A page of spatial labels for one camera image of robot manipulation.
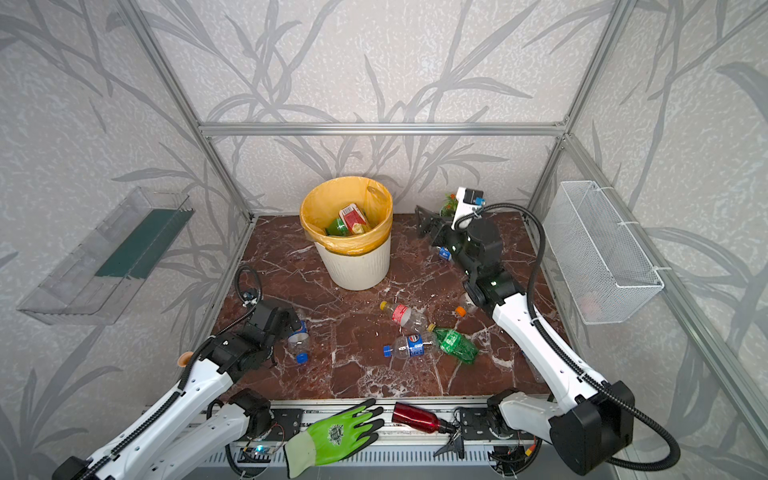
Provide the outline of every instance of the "red metal bottle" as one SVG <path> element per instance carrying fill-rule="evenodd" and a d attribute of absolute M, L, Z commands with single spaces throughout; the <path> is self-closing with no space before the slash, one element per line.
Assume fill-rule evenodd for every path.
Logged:
<path fill-rule="evenodd" d="M 407 403 L 397 402 L 392 412 L 392 421 L 402 423 L 424 433 L 454 433 L 456 427 L 439 419 L 434 413 Z"/>

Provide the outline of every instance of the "white bucket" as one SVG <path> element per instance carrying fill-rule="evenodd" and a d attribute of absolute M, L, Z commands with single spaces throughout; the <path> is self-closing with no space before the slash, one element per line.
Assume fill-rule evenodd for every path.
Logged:
<path fill-rule="evenodd" d="M 358 257 L 329 252 L 317 242 L 315 248 L 336 285 L 344 290 L 367 290 L 384 280 L 389 271 L 391 242 L 392 235 L 389 235 L 379 248 Z"/>

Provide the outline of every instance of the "red marble surface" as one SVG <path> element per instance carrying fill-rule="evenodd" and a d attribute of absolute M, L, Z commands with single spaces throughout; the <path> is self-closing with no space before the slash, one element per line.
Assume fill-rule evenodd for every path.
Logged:
<path fill-rule="evenodd" d="M 395 215 L 392 260 L 387 277 L 372 289 L 352 292 L 330 279 L 298 217 L 261 217 L 243 255 L 256 268 L 265 298 L 293 304 L 312 336 L 310 361 L 302 366 L 276 347 L 278 365 L 246 374 L 225 396 L 251 388 L 272 400 L 357 397 L 493 395 L 516 388 L 547 393 L 534 381 L 520 348 L 481 310 L 461 318 L 454 309 L 463 293 L 463 272 L 419 239 L 414 215 Z M 504 240 L 505 267 L 522 284 L 535 254 L 517 214 L 495 214 Z M 539 275 L 536 305 L 563 337 L 549 288 Z M 438 326 L 457 329 L 480 349 L 473 365 L 449 355 L 386 358 L 384 345 L 403 335 L 379 310 L 382 300 L 424 309 Z M 243 307 L 234 291 L 224 303 L 214 332 L 237 318 Z"/>

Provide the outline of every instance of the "yellow trash bag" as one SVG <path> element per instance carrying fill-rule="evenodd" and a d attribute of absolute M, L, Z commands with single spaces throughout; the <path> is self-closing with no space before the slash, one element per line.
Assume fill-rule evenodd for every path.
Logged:
<path fill-rule="evenodd" d="M 371 231 L 353 237 L 328 237 L 326 228 L 339 210 L 357 204 L 368 219 Z M 307 236 L 328 251 L 357 256 L 372 252 L 389 238 L 392 230 L 392 195 L 376 180 L 339 177 L 323 182 L 306 196 L 299 212 Z"/>

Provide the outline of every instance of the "wallpaper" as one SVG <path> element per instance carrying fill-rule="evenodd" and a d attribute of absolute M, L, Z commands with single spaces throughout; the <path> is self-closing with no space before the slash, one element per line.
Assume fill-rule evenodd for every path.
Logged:
<path fill-rule="evenodd" d="M 295 214 L 324 180 L 361 175 L 392 194 L 395 213 L 439 210 L 457 187 L 490 201 L 526 204 L 548 157 L 550 137 L 222 137 L 217 149 L 252 211 Z M 410 162 L 408 149 L 423 151 Z"/>
<path fill-rule="evenodd" d="M 584 180 L 567 153 L 535 209 L 546 216 L 560 182 Z M 720 389 L 696 346 L 689 340 L 661 295 L 656 295 L 624 323 L 585 325 L 549 248 L 545 269 L 563 321 L 579 353 L 612 382 L 622 380 L 635 405 L 666 428 L 680 443 L 678 464 L 648 478 L 768 478 L 768 458 Z M 635 421 L 631 446 L 635 461 L 663 458 L 664 440 Z M 635 479 L 618 468 L 620 478 Z"/>
<path fill-rule="evenodd" d="M 577 134 L 768 394 L 768 2 L 635 10 Z"/>
<path fill-rule="evenodd" d="M 560 121 L 614 0 L 140 0 L 202 121 Z"/>
<path fill-rule="evenodd" d="M 247 220 L 109 2 L 0 2 L 0 478 L 49 479 L 167 391 Z M 194 215 L 112 326 L 16 310 L 136 186 Z"/>

